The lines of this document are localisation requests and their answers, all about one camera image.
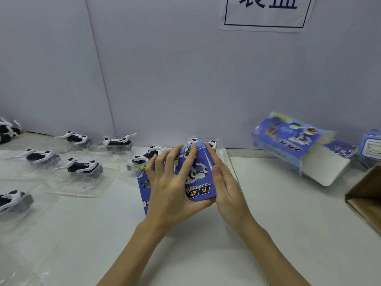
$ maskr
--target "white table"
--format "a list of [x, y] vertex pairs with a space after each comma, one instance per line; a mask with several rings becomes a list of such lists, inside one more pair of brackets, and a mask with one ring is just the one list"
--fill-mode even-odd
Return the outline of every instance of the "white table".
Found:
[[[379, 285], [381, 239], [344, 203], [363, 173], [324, 188], [277, 159], [231, 160], [255, 218], [312, 285]], [[46, 285], [95, 285], [143, 218], [138, 188], [116, 178], [95, 198], [60, 197], [13, 247]], [[269, 285], [215, 205], [164, 238], [141, 284]]]

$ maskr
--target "person's left hand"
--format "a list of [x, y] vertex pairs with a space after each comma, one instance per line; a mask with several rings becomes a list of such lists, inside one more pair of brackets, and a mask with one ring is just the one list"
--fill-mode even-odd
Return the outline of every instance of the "person's left hand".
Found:
[[176, 175], [173, 171], [174, 161], [183, 146], [180, 144], [162, 152], [159, 156], [155, 155], [145, 168], [151, 183], [151, 196], [144, 222], [164, 235], [176, 225], [216, 202], [215, 198], [192, 202], [185, 195], [185, 182], [196, 157], [197, 146], [192, 145], [179, 174]]

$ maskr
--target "sign with chinese text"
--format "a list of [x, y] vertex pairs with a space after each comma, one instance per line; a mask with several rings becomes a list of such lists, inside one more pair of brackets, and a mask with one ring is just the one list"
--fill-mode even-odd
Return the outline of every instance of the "sign with chinese text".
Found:
[[224, 0], [220, 29], [301, 31], [315, 0]]

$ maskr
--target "gray wall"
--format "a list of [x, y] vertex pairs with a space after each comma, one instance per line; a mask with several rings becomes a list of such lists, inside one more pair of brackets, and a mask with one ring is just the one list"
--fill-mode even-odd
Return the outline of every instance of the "gray wall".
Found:
[[357, 142], [381, 125], [381, 0], [316, 0], [299, 34], [218, 30], [221, 0], [87, 0], [116, 130], [250, 148], [273, 110]]
[[85, 0], [0, 0], [0, 116], [114, 134]]

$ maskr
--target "person's right hand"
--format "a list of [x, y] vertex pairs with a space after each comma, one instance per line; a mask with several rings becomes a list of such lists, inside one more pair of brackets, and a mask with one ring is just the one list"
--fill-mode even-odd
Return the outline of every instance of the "person's right hand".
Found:
[[238, 235], [248, 223], [255, 222], [242, 190], [226, 164], [208, 143], [205, 143], [215, 164], [212, 169], [213, 184], [217, 192], [217, 208], [222, 218]]

